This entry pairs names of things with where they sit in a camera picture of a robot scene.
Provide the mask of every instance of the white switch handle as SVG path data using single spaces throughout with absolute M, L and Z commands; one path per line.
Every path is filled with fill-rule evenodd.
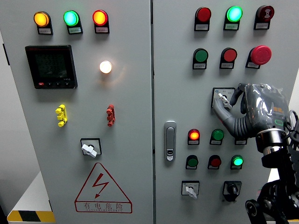
M 193 188 L 186 187 L 186 191 L 191 198 L 197 199 L 197 195 L 194 193 Z

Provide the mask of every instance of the digital power meter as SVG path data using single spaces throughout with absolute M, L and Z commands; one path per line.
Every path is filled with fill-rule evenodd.
M 36 89 L 75 89 L 77 84 L 70 45 L 26 46 Z

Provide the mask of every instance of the white wall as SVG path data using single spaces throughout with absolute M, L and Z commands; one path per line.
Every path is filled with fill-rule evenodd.
M 0 205 L 6 215 L 39 172 L 0 33 Z

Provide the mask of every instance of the gray metal panel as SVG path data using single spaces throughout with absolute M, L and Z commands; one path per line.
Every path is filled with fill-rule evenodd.
M 108 13 L 109 35 L 94 33 L 92 14 L 97 9 Z M 37 34 L 33 15 L 41 10 L 51 16 L 53 36 Z M 63 21 L 67 10 L 78 12 L 82 35 L 68 35 Z M 0 28 L 57 223 L 152 223 L 150 1 L 3 0 Z M 76 90 L 33 86 L 25 46 L 55 44 L 72 46 Z M 112 63 L 109 75 L 99 71 L 104 60 Z M 62 128 L 55 114 L 60 104 L 68 113 Z M 116 114 L 111 128 L 109 104 Z M 100 138 L 102 155 L 83 156 L 81 138 Z M 132 214 L 75 211 L 74 201 L 96 162 L 131 200 Z M 107 190 L 106 196 L 113 192 Z
M 233 5 L 243 9 L 238 31 L 223 31 L 226 10 Z M 253 30 L 256 10 L 271 5 L 275 15 L 269 30 Z M 262 154 L 254 139 L 246 146 L 235 146 L 234 139 L 212 112 L 213 87 L 237 87 L 240 82 L 269 83 L 283 87 L 290 98 L 298 71 L 299 25 L 297 1 L 154 1 L 154 71 L 155 71 L 155 148 L 157 224 L 170 223 L 250 223 L 245 201 L 257 197 L 268 180 L 270 170 L 263 168 Z M 212 11 L 210 30 L 194 32 L 194 15 L 199 7 Z M 271 60 L 260 70 L 246 69 L 249 51 L 258 45 L 272 49 Z M 227 48 L 237 50 L 233 70 L 220 70 L 220 55 Z M 204 48 L 209 53 L 206 70 L 192 70 L 194 50 Z M 233 108 L 240 114 L 239 106 Z M 176 160 L 170 165 L 164 159 L 164 123 L 177 123 Z M 190 129 L 200 131 L 200 145 L 188 146 Z M 214 129 L 224 130 L 221 146 L 209 145 Z M 197 170 L 186 170 L 187 156 L 199 159 Z M 208 170 L 211 155 L 222 159 L 219 170 Z M 232 156 L 244 157 L 242 170 L 230 170 Z M 181 181 L 199 180 L 198 199 L 181 195 Z M 224 201 L 224 181 L 242 181 L 235 203 Z

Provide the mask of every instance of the lightning bolt symbol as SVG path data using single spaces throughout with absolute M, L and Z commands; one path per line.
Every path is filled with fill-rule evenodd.
M 102 177 L 103 177 L 103 174 L 100 173 L 100 175 L 98 176 L 97 180 L 94 182 L 93 187 L 104 185 L 103 188 L 102 188 L 102 190 L 103 190 L 109 184 L 109 182 L 97 184 Z M 97 197 L 100 196 L 100 193 L 102 192 L 102 190 L 98 194 L 95 195 L 94 199 L 96 199 Z

